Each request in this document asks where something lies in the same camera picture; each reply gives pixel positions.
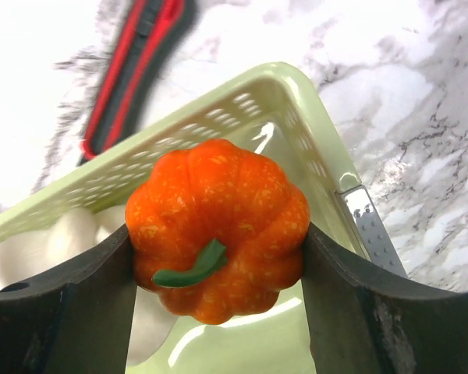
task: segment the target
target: white marble surface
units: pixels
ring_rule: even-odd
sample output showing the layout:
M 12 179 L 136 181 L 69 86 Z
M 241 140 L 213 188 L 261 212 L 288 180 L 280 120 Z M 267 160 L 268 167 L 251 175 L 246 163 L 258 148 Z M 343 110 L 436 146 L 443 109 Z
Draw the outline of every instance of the white marble surface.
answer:
M 150 124 L 253 65 L 301 68 L 409 275 L 468 289 L 468 0 L 198 0 Z M 0 211 L 74 169 L 123 0 L 0 5 Z

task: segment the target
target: green stem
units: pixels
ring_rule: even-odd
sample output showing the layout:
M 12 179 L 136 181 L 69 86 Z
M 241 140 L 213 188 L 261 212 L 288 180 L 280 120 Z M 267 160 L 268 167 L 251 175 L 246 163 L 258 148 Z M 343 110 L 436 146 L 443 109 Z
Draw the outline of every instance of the green stem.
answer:
M 157 286 L 167 288 L 194 286 L 227 264 L 226 249 L 221 242 L 213 239 L 200 252 L 192 269 L 187 271 L 158 270 L 153 276 L 153 282 Z

